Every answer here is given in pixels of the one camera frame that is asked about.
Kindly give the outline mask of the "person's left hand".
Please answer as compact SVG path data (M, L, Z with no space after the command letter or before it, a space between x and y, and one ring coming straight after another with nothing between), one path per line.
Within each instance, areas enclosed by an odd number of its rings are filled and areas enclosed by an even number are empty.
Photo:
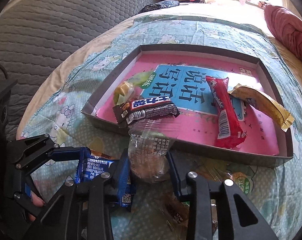
M37 207L43 207L46 205L46 202L42 200L40 197L38 197L33 191L31 191L31 201ZM29 214L29 220L33 222L35 220L35 217Z

